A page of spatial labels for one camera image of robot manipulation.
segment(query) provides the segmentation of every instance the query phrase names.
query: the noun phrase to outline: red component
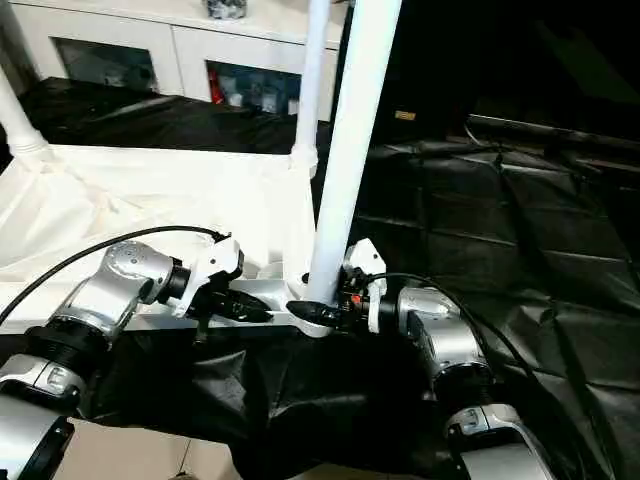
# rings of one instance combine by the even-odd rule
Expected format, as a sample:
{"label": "red component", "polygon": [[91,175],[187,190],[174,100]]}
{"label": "red component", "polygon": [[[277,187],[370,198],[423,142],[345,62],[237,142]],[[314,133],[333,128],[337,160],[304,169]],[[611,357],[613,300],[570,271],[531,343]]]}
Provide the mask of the red component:
{"label": "red component", "polygon": [[211,88],[211,101],[216,105],[224,103],[224,94],[218,82],[218,74],[215,70],[209,70],[209,87]]}

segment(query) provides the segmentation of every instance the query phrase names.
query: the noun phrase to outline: cabinet door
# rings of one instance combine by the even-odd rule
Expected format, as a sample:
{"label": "cabinet door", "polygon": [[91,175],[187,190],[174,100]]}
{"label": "cabinet door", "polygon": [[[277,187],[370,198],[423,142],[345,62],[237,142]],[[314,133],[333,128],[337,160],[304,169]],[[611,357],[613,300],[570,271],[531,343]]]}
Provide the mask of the cabinet door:
{"label": "cabinet door", "polygon": [[[173,27],[187,97],[297,113],[304,45]],[[329,120],[337,52],[325,50],[319,118]]]}
{"label": "cabinet door", "polygon": [[30,5],[12,8],[40,78],[182,95],[169,25]]}

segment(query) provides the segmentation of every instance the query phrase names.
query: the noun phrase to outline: tile floor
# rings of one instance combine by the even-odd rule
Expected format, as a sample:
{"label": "tile floor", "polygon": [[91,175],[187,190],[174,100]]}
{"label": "tile floor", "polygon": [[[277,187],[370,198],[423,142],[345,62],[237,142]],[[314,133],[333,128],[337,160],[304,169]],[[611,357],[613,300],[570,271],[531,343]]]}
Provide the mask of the tile floor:
{"label": "tile floor", "polygon": [[[74,421],[76,434],[55,480],[168,480],[182,470],[198,480],[241,480],[226,445],[137,428]],[[410,480],[321,465],[292,480]]]}

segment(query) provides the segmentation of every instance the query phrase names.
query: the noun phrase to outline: black tarp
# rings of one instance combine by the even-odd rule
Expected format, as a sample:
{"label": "black tarp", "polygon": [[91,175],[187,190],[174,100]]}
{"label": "black tarp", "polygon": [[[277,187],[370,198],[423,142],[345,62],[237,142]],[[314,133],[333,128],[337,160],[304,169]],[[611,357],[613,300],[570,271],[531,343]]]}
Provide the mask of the black tarp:
{"label": "black tarp", "polygon": [[[295,131],[293,118],[60,80],[24,105],[53,143],[286,153]],[[323,126],[316,205],[329,134]],[[640,476],[639,186],[632,170],[557,149],[416,142],[367,161],[352,240],[371,238],[390,270],[439,280],[517,346],[544,391],[488,334],[505,394],[559,476]],[[213,333],[195,351],[192,335],[125,334],[85,414],[226,442],[247,480],[318,462],[426,478],[447,466],[443,418],[406,340],[260,329]],[[21,340],[0,337],[0,360]]]}

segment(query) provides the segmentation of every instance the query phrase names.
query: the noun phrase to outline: black cable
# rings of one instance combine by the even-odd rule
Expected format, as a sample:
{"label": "black cable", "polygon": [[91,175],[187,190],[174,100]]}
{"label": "black cable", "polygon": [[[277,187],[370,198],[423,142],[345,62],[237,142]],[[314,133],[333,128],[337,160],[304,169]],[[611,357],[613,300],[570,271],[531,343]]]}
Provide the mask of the black cable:
{"label": "black cable", "polygon": [[182,461],[180,462],[180,468],[178,468],[178,473],[176,473],[176,478],[185,476],[186,472],[183,470],[184,463],[187,461],[187,455],[189,455],[189,448],[191,447],[191,439],[187,442],[187,446],[184,449],[184,455],[182,456]]}
{"label": "black cable", "polygon": [[143,230],[136,230],[135,232],[125,233],[124,235],[119,235],[109,240],[105,240],[104,242],[100,242],[92,247],[86,248],[81,252],[76,253],[75,255],[71,255],[69,258],[67,258],[66,260],[63,260],[53,268],[47,270],[45,273],[43,273],[37,279],[31,282],[27,286],[27,288],[25,288],[22,292],[20,292],[16,296],[16,298],[11,300],[11,303],[9,303],[9,305],[5,307],[2,313],[0,313],[0,326],[9,317],[9,315],[11,315],[11,312],[13,312],[16,309],[16,307],[20,305],[20,303],[22,303],[22,301],[25,298],[27,298],[31,293],[33,293],[35,289],[37,289],[40,285],[42,285],[44,282],[46,282],[51,277],[53,277],[60,270],[68,267],[69,265],[80,260],[81,258],[86,257],[87,255],[90,255],[94,252],[97,252],[98,250],[102,250],[103,248],[107,248],[107,247],[110,247],[111,245],[115,245],[116,243],[123,242],[125,240],[141,237],[143,235],[149,235],[151,233],[174,232],[174,231],[205,233],[207,235],[210,235],[216,242],[219,242],[220,240],[227,238],[225,235],[222,235],[221,233],[218,233],[215,230],[211,230],[209,228],[193,227],[190,225],[166,225],[162,227],[153,227],[153,228],[145,228]]}
{"label": "black cable", "polygon": [[[469,323],[471,324],[472,330],[478,336],[478,339],[479,339],[478,343],[480,343],[480,348],[482,349],[483,352],[485,352],[485,354],[487,353],[491,354],[493,353],[493,350],[489,348],[489,344],[486,340],[486,337],[484,336],[484,333],[482,333],[480,328],[478,328],[479,325],[485,327],[487,330],[493,333],[502,342],[502,344],[505,347],[507,347],[507,350],[509,350],[509,353],[511,353],[511,355],[517,362],[518,366],[524,371],[527,378],[531,382],[533,382],[536,388],[540,388],[542,389],[542,391],[546,391],[542,383],[540,383],[540,380],[538,380],[538,377],[536,377],[529,363],[524,359],[524,357],[522,357],[522,355],[520,355],[520,352],[518,352],[518,349],[513,345],[513,343],[511,343],[511,341],[507,338],[507,336],[504,333],[502,333],[495,325],[488,322],[483,317],[472,314],[471,311],[453,293],[451,293],[451,291],[442,287],[440,284],[438,284],[438,282],[434,281],[429,277],[416,275],[414,273],[386,272],[386,273],[378,273],[375,275],[367,275],[366,282],[367,284],[369,284],[374,280],[379,280],[383,278],[406,278],[411,280],[417,280],[419,282],[422,282],[424,284],[427,284],[431,287],[434,287],[440,290],[443,294],[449,297],[451,301],[455,303],[456,306],[460,309],[463,315],[467,317],[467,319],[469,320]],[[580,453],[578,446],[574,442],[570,442],[570,443],[572,445],[572,449],[574,451],[574,454],[577,460],[578,478],[581,478],[581,479],[586,478],[585,477],[586,470],[584,466],[584,461],[582,459],[582,454]],[[566,469],[563,468],[563,470],[567,478],[571,478],[571,476],[567,474]]]}

